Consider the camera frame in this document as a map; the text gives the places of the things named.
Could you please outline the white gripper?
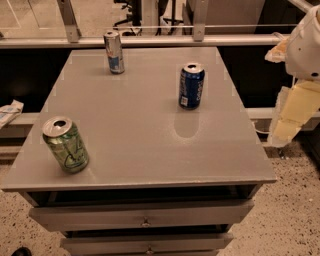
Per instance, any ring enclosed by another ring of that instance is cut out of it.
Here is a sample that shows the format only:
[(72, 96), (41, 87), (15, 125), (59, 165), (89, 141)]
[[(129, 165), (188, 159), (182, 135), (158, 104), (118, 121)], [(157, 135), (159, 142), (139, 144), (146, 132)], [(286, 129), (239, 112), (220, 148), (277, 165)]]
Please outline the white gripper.
[(281, 40), (267, 52), (265, 59), (273, 63), (285, 61), (288, 74), (304, 79), (291, 88), (282, 87), (277, 97), (267, 142), (272, 147), (282, 148), (320, 108), (320, 83), (314, 82), (320, 80), (317, 15), (306, 15), (292, 31), (289, 40)]

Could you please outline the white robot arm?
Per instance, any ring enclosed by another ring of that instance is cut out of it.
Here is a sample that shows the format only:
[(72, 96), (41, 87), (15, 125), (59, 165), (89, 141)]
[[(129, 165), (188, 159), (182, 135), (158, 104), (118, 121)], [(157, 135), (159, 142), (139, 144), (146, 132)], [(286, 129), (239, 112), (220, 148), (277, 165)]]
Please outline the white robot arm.
[(287, 38), (265, 59), (285, 63), (293, 85), (282, 87), (273, 111), (267, 143), (281, 148), (292, 141), (320, 108), (320, 6), (308, 10)]

